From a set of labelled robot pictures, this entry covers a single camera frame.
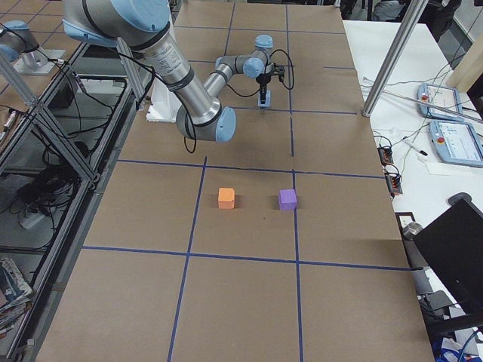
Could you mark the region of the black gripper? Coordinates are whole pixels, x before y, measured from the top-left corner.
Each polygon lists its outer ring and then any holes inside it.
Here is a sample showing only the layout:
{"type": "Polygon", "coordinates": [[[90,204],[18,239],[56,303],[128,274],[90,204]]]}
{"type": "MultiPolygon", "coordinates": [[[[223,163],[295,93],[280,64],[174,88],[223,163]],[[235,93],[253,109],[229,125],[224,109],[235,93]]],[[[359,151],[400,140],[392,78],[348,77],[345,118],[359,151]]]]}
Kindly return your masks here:
{"type": "Polygon", "coordinates": [[[283,83],[285,79],[285,67],[272,63],[256,77],[256,81],[259,84],[259,102],[266,101],[267,84],[271,82],[274,76],[283,83]]]}

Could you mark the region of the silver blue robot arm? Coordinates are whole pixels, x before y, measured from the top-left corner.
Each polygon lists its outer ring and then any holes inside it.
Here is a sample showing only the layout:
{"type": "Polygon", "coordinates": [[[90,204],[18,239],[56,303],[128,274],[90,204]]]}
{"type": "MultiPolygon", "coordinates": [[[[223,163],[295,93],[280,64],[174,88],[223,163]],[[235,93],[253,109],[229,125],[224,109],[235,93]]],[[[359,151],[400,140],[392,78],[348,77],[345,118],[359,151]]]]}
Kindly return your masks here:
{"type": "Polygon", "coordinates": [[[285,68],[271,59],[272,37],[259,35],[250,54],[218,58],[215,70],[201,82],[169,33],[171,12],[166,1],[66,1],[63,8],[64,31],[69,37],[106,48],[123,39],[144,56],[180,100],[176,124],[187,139],[219,143],[232,139],[236,114],[218,95],[234,75],[256,80],[261,107],[269,104],[271,78],[285,76],[285,68]]]}

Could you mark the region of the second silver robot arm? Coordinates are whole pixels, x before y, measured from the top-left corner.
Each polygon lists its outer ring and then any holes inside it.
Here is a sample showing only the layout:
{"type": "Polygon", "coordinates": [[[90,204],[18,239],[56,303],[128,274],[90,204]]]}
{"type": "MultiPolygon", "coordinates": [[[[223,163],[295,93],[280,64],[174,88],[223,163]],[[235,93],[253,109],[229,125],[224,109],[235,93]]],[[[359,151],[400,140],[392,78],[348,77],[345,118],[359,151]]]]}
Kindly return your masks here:
{"type": "Polygon", "coordinates": [[[24,75],[47,75],[61,58],[64,49],[45,49],[22,20],[1,25],[1,54],[24,75]]]}

